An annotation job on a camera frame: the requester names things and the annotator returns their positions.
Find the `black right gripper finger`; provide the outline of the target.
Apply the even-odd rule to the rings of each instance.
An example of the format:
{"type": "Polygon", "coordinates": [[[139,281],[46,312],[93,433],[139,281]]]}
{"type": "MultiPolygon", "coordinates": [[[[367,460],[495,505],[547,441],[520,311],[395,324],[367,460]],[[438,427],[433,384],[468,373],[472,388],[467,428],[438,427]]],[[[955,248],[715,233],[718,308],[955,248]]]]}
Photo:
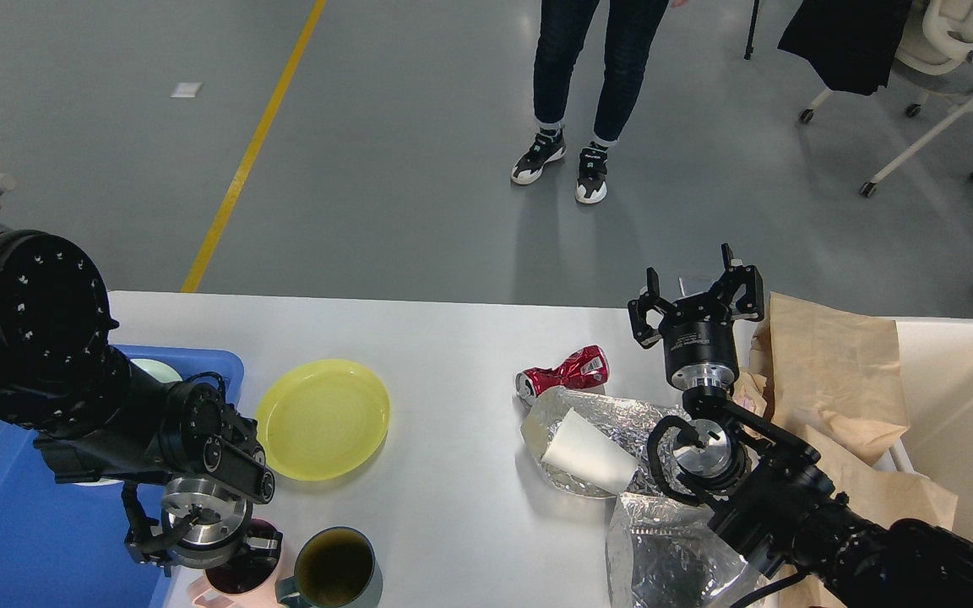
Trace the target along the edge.
{"type": "Polygon", "coordinates": [[[756,266],[744,264],[730,245],[721,245],[723,270],[703,294],[703,317],[711,322],[762,322],[765,292],[756,266]]]}
{"type": "Polygon", "coordinates": [[[646,269],[646,286],[636,299],[627,303],[630,327],[633,338],[641,349],[649,350],[663,339],[660,326],[665,322],[668,328],[678,319],[678,307],[672,301],[665,300],[660,293],[660,277],[653,267],[646,269]],[[660,322],[649,323],[648,315],[656,312],[660,315],[660,322]]]}

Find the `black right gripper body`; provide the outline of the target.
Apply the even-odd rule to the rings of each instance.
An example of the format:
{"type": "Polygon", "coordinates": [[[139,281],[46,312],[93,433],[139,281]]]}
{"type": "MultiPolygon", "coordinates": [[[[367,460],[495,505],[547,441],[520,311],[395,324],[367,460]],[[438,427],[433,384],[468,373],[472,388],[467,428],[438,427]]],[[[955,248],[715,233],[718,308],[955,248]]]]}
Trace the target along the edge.
{"type": "Polygon", "coordinates": [[[678,390],[710,386],[730,390],[740,374],[730,305],[695,297],[661,309],[659,332],[666,378],[678,390]]]}

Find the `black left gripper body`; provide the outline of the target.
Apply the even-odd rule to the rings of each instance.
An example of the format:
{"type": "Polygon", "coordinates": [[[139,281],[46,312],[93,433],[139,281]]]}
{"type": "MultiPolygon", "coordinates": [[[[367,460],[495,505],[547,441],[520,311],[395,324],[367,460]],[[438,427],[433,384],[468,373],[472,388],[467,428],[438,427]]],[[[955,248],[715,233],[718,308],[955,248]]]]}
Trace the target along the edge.
{"type": "Polygon", "coordinates": [[[275,573],[282,534],[253,516],[253,504],[212,480],[178,476],[160,500],[162,530],[189,523],[166,554],[174,565],[204,571],[213,584],[261,584],[275,573]]]}

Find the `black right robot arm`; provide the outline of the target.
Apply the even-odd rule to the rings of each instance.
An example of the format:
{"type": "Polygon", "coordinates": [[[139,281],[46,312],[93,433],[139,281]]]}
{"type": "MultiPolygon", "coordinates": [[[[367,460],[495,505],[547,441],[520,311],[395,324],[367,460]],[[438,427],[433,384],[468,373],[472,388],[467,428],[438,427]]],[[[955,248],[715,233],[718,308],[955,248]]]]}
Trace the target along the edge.
{"type": "Polygon", "coordinates": [[[733,324],[764,319],[759,269],[721,247],[723,272],[706,291],[665,300],[659,274],[627,304],[633,337],[663,346],[666,381],[684,416],[646,437],[657,488],[713,512],[708,528],[769,583],[746,607],[814,576],[846,607],[973,607],[973,542],[915,518],[889,527],[858,516],[818,468],[821,454],[735,404],[733,324]]]}

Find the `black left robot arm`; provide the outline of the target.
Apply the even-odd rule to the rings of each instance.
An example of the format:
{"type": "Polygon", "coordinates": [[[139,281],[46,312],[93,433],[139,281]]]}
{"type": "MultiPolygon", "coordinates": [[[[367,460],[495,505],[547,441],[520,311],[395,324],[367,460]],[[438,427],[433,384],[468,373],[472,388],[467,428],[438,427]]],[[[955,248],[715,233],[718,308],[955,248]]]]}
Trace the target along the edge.
{"type": "Polygon", "coordinates": [[[37,432],[58,484],[121,482],[133,561],[274,566],[282,536],[253,518],[275,496],[258,423],[217,372],[147,373],[109,341],[116,328],[81,247],[0,231],[0,421],[37,432]]]}

